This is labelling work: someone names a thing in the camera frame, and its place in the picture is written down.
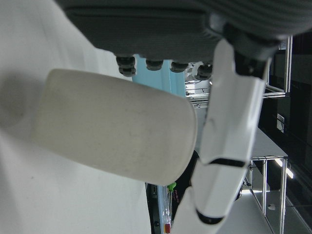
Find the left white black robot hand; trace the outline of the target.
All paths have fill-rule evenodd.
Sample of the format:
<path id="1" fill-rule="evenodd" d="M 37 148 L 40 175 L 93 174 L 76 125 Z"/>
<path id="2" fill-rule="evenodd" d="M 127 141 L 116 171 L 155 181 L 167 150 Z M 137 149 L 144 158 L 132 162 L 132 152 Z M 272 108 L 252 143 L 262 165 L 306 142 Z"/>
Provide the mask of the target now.
<path id="1" fill-rule="evenodd" d="M 171 60 L 182 72 L 213 79 L 201 151 L 173 233 L 214 234 L 223 225 L 250 161 L 265 90 L 267 62 L 282 40 L 312 27 L 309 0 L 59 0 L 58 6 L 119 72 Z"/>

